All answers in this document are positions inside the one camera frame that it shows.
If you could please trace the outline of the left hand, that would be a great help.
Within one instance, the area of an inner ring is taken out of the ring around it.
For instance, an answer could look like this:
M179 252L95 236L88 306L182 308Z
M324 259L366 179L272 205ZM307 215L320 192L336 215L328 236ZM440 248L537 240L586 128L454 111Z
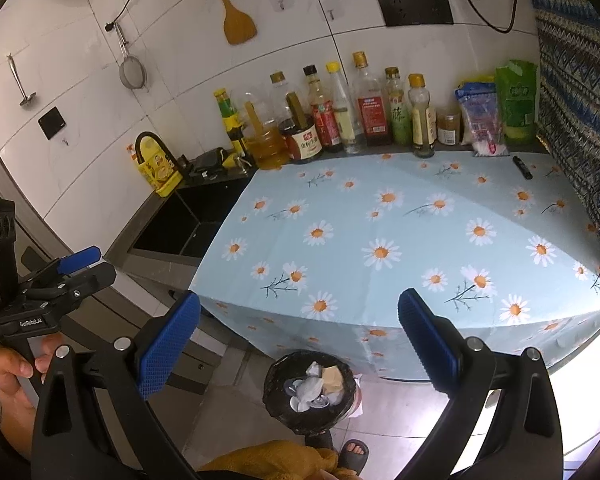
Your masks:
M12 448L25 458L31 455L36 408L21 387L19 378L31 378L35 370L45 377L56 349L63 343L61 334L45 336L43 353L35 359L35 366L17 351L0 346L0 429Z

